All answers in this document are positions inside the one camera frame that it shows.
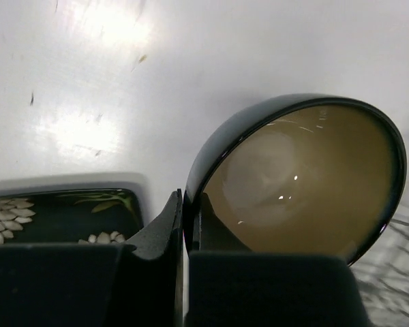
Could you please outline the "blue bowl with tan interior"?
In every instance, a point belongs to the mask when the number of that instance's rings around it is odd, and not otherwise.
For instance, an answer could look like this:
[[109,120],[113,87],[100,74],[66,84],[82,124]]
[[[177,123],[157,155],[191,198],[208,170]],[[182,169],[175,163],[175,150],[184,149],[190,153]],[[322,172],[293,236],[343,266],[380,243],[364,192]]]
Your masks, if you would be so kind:
[[403,137],[375,106],[320,93],[268,99],[231,116],[195,157],[186,248],[354,264],[395,214],[406,170]]

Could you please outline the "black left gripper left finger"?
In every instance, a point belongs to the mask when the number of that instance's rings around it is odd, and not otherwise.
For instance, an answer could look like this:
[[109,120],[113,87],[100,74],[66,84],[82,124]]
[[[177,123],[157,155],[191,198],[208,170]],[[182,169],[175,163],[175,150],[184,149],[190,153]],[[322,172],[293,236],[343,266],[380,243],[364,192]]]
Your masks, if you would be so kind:
[[123,243],[0,245],[0,326],[181,326],[182,195]]

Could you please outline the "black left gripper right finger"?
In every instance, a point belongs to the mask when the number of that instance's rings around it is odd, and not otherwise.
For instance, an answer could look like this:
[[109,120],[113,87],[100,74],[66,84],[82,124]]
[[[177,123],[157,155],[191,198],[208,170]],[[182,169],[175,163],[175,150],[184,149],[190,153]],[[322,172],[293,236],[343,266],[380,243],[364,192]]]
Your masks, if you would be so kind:
[[188,326],[358,326],[359,291],[339,258],[190,252]]

